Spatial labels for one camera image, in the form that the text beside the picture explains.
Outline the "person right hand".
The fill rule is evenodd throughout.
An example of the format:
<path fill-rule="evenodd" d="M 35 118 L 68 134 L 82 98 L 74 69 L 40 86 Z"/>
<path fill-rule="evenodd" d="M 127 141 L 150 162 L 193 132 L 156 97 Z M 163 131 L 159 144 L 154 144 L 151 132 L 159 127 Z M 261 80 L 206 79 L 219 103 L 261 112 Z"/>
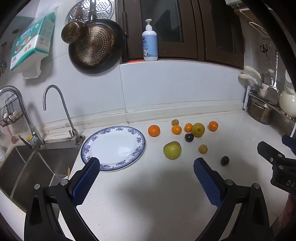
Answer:
<path fill-rule="evenodd" d="M 290 193 L 288 195 L 288 199 L 282 213 L 281 225 L 283 227 L 286 227 L 288 225 L 288 223 L 294 216 L 294 212 L 295 212 L 295 195 Z"/>

